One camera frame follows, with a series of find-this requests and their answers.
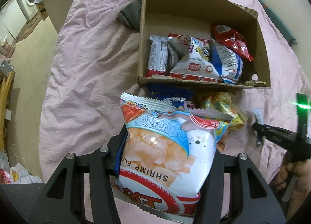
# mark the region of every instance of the bed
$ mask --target bed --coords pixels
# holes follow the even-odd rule
[[[134,0],[74,0],[61,28],[42,106],[39,155],[47,181],[63,157],[84,155],[105,145],[123,125],[119,97],[126,91],[144,95],[137,83],[139,33],[125,28],[116,16]],[[310,95],[296,55],[270,21],[258,0],[230,0],[257,10],[270,64],[271,89],[238,92],[234,102],[248,116],[243,129],[230,134],[225,153],[245,152],[267,182],[277,173],[285,150],[265,141],[257,147],[251,124],[254,108],[264,122],[296,129],[295,93]],[[91,219],[89,192],[86,214]],[[123,223],[167,223],[137,206],[116,199]]]

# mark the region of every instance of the snack bag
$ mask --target snack bag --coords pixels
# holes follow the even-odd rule
[[[211,61],[223,82],[235,84],[239,80],[242,74],[243,61],[236,53],[215,40],[212,40]]]
[[[147,83],[152,98],[164,100],[177,110],[184,110],[184,101],[193,98],[193,91],[162,84]]]
[[[9,184],[11,183],[10,173],[0,169],[0,184]]]
[[[223,134],[221,139],[217,142],[217,149],[223,151],[225,149],[226,140],[228,135],[233,130],[239,129],[244,126],[242,119],[238,112],[232,107],[231,97],[228,92],[215,92],[209,94],[202,94],[198,97],[200,99],[202,109],[215,109],[222,113],[228,114],[233,117],[227,131]]]
[[[248,52],[246,41],[242,35],[236,30],[231,29],[225,25],[211,25],[211,29],[215,35],[216,40],[229,48],[242,59],[253,61],[254,58]]]
[[[165,75],[168,58],[167,37],[150,35],[152,41],[146,76]]]
[[[178,63],[179,56],[171,43],[167,43],[167,48],[169,50],[168,70],[171,71],[171,69]]]
[[[209,60],[209,41],[190,36],[176,35],[169,42],[176,51],[183,54],[170,71],[171,77],[183,80],[222,82],[219,73]]]
[[[201,108],[212,108],[233,117],[228,127],[228,132],[230,132],[244,126],[243,121],[237,111],[231,107],[231,104],[232,100],[228,92],[216,92],[203,96]]]
[[[229,123],[188,112],[161,113],[150,99],[134,98],[133,102],[139,100],[145,108],[124,101],[122,96],[120,99],[129,138],[119,177],[114,179],[131,201],[167,213],[193,216],[216,142]]]

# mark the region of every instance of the blue snack package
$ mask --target blue snack package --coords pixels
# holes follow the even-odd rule
[[[211,62],[224,83],[236,84],[242,74],[243,61],[229,48],[212,39]]]
[[[178,110],[184,110],[184,101],[193,97],[193,91],[174,86],[147,83],[147,89],[151,98],[170,102]]]

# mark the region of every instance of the human hand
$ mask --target human hand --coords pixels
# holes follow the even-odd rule
[[[293,194],[290,197],[290,205],[287,211],[287,220],[289,220],[302,205],[311,189],[311,160],[305,162],[289,163],[282,165],[276,177],[276,184],[282,183],[287,179],[288,172],[293,171],[298,176]],[[284,182],[277,189],[281,190],[287,186]]]

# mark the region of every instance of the white snack bag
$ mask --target white snack bag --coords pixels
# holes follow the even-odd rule
[[[179,56],[178,53],[176,52],[175,48],[171,43],[167,43],[167,48],[169,50],[169,71],[171,71],[178,63],[179,61]]]
[[[28,176],[29,172],[23,165],[17,163],[14,167],[10,168],[10,175],[12,182],[16,182],[18,179]]]
[[[10,165],[7,159],[7,154],[2,151],[0,151],[0,169],[3,169],[7,172],[10,171]]]
[[[146,76],[151,77],[153,74],[164,75],[166,73],[168,48],[167,37],[150,35],[152,41]]]
[[[221,77],[215,67],[208,61],[209,41],[178,35],[169,42],[177,52],[184,54],[177,65],[170,71],[170,76],[195,81],[221,83]]]
[[[235,52],[212,40],[212,63],[225,83],[235,84],[243,70],[243,61]]]
[[[121,110],[129,137],[116,186],[127,202],[193,216],[210,171],[216,143],[232,117],[211,109],[170,110],[167,102],[123,93]],[[201,118],[222,116],[227,121]]]

